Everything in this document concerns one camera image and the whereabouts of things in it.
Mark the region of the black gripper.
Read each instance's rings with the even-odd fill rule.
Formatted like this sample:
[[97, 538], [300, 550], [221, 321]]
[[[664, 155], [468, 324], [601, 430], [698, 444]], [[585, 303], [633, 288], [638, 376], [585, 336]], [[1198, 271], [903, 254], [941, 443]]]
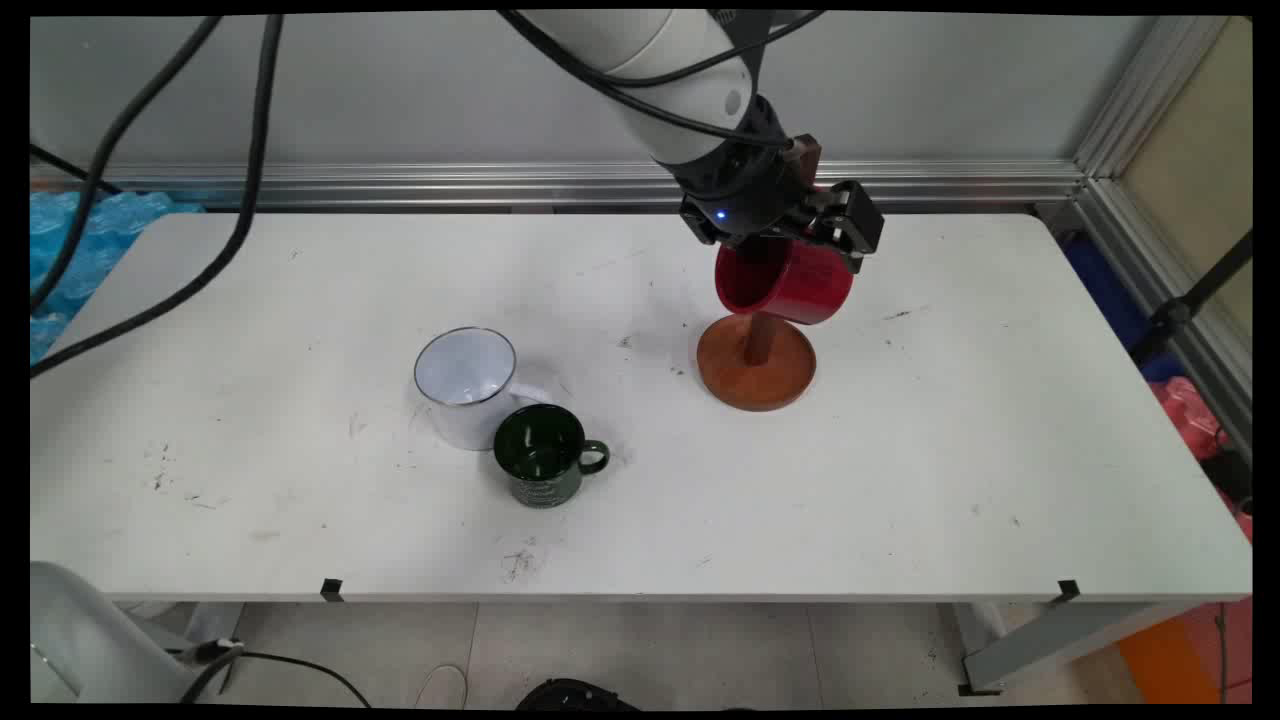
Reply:
[[788, 137], [767, 100], [748, 106], [740, 129], [780, 146], [724, 140], [707, 155], [672, 165], [684, 196], [678, 217], [704, 245], [731, 247], [758, 234], [832, 247], [851, 274], [879, 247], [884, 217], [854, 179], [814, 190], [817, 141]]

